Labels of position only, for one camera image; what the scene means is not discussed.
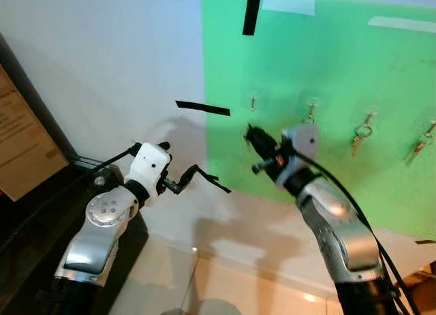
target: wire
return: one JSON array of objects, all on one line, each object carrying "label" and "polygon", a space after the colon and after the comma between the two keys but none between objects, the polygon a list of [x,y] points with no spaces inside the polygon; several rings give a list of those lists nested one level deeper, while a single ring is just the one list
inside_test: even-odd
[{"label": "wire", "polygon": [[135,143],[133,146],[131,146],[126,151],[123,151],[122,153],[116,155],[115,157],[110,158],[109,160],[106,160],[105,162],[101,163],[99,166],[96,166],[89,172],[86,172],[85,174],[80,175],[79,177],[75,178],[73,181],[62,187],[60,190],[58,190],[57,193],[53,194],[49,199],[46,199],[31,215],[26,217],[24,221],[21,222],[21,224],[15,229],[15,231],[1,244],[0,247],[0,255],[5,251],[5,249],[8,247],[8,245],[15,239],[15,237],[21,232],[21,230],[38,214],[40,213],[44,208],[46,208],[52,201],[54,201],[56,198],[60,197],[66,191],[71,189],[73,186],[75,186],[77,183],[81,182],[83,179],[86,179],[87,177],[91,176],[92,174],[98,172],[102,168],[106,167],[107,165],[110,165],[113,162],[116,162],[117,160],[120,160],[126,155],[136,155],[138,153],[139,148],[141,147],[140,143]]},{"label": "wire", "polygon": [[[304,160],[306,163],[312,165],[313,167],[317,168],[319,171],[321,171],[321,173],[323,173],[326,177],[328,177],[342,191],[342,193],[344,193],[344,195],[349,199],[351,204],[356,209],[356,211],[358,213],[359,219],[372,232],[373,236],[375,237],[375,240],[376,240],[378,248],[379,248],[379,255],[380,255],[380,258],[382,260],[382,265],[384,266],[385,276],[387,275],[386,279],[389,280],[390,283],[392,284],[392,281],[390,280],[389,274],[388,274],[388,272],[386,270],[386,265],[384,264],[384,261],[383,261],[382,257],[384,257],[384,259],[388,263],[390,269],[392,270],[392,273],[394,274],[394,277],[396,278],[396,280],[397,280],[401,290],[404,292],[404,295],[405,295],[405,297],[407,299],[407,302],[410,304],[410,308],[412,309],[414,314],[420,314],[418,306],[415,304],[415,301],[414,301],[411,293],[409,292],[409,289],[406,287],[406,285],[405,285],[405,283],[403,281],[403,278],[401,277],[400,273],[396,269],[392,259],[388,255],[387,251],[384,249],[384,247],[380,243],[379,239],[375,236],[375,234],[373,232],[373,229],[371,228],[371,225],[368,222],[367,217],[364,215],[362,209],[359,207],[358,203],[354,200],[352,195],[349,194],[347,189],[345,189],[345,187],[341,184],[341,182],[339,182],[339,180],[336,177],[334,177],[332,173],[330,173],[324,167],[319,165],[317,162],[315,162],[311,158],[308,158],[308,157],[304,156],[303,154],[299,153],[295,149],[294,149],[294,155],[297,156],[298,158],[300,158],[301,160]],[[401,308],[401,310],[404,312],[405,308],[404,308],[404,305],[401,303],[401,300],[398,297],[396,297],[394,299],[397,302],[397,304],[399,304],[399,307]]]}]

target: white floor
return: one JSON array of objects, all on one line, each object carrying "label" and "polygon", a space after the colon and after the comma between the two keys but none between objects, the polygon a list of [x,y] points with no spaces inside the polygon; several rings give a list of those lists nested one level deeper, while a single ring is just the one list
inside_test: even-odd
[{"label": "white floor", "polygon": [[337,301],[274,283],[184,245],[151,237],[111,315],[342,314]]}]

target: black tape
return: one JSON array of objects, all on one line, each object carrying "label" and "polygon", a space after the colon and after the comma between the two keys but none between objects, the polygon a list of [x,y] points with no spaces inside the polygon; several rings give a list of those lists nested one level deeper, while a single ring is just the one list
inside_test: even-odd
[{"label": "black tape", "polygon": [[141,209],[144,206],[144,202],[150,197],[149,193],[139,182],[135,180],[129,180],[124,185],[124,188],[129,190],[138,199],[138,206]]},{"label": "black tape", "polygon": [[415,241],[415,243],[417,245],[427,245],[430,243],[436,243],[436,241],[435,240],[418,240],[418,241]]},{"label": "black tape", "polygon": [[243,35],[254,35],[256,21],[258,20],[260,0],[247,0]]},{"label": "black tape", "polygon": [[292,174],[289,179],[285,181],[283,187],[294,197],[302,192],[306,185],[320,177],[320,174],[313,173],[310,169],[302,168],[298,172]]},{"label": "black tape", "polygon": [[229,108],[209,106],[205,104],[199,104],[197,102],[182,102],[180,100],[176,100],[176,104],[177,107],[179,108],[196,109],[196,110],[202,110],[207,113],[230,116]]}]

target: green screen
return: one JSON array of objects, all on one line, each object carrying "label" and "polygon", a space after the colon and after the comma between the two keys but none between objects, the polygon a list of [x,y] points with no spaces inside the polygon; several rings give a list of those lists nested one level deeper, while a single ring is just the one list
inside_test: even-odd
[{"label": "green screen", "polygon": [[[317,161],[356,198],[373,226],[436,238],[435,145],[405,157],[435,118],[436,35],[369,26],[374,16],[436,22],[436,10],[349,0],[316,0],[315,16],[260,9],[254,36],[242,35],[247,0],[202,0],[209,170],[235,190],[292,198],[247,148],[247,124],[279,138],[315,109]],[[251,110],[251,98],[256,98]],[[377,109],[372,136],[352,157],[354,128]]]}]

